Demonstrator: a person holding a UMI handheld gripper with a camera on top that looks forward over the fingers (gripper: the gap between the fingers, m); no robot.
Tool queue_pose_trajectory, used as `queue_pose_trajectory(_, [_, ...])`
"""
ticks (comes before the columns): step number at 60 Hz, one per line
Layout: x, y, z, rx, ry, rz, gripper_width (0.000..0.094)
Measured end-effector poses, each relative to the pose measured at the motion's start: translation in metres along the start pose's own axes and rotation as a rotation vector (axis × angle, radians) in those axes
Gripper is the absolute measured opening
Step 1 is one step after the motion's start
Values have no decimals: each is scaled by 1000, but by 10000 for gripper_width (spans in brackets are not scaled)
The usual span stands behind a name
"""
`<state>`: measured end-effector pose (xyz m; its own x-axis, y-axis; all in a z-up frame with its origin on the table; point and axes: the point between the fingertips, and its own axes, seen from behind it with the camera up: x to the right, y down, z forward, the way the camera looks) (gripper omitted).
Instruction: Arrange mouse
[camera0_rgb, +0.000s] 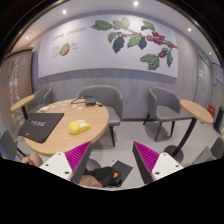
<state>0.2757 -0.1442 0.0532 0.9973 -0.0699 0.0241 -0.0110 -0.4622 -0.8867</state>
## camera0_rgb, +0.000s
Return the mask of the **person's hand lower left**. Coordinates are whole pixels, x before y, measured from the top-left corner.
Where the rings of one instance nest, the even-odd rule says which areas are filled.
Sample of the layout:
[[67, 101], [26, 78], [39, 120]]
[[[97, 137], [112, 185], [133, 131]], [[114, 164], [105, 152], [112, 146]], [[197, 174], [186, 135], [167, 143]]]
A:
[[43, 164], [41, 157], [38, 154], [30, 154], [29, 156], [22, 159], [22, 163], [40, 167]]

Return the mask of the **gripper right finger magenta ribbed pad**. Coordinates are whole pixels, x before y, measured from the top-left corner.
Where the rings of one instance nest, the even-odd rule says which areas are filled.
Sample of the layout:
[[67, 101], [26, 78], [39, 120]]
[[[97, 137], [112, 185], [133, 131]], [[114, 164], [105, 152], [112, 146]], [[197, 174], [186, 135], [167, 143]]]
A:
[[136, 141], [133, 142], [133, 154], [145, 184], [152, 183], [183, 169], [183, 166], [169, 154], [157, 153]]

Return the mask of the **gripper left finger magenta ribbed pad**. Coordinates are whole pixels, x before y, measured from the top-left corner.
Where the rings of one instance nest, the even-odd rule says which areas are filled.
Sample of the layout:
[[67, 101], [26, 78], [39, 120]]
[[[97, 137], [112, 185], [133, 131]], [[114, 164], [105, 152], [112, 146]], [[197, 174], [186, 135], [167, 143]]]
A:
[[91, 143], [86, 142], [64, 153], [57, 152], [44, 164], [41, 169], [78, 184], [86, 169], [91, 154]]

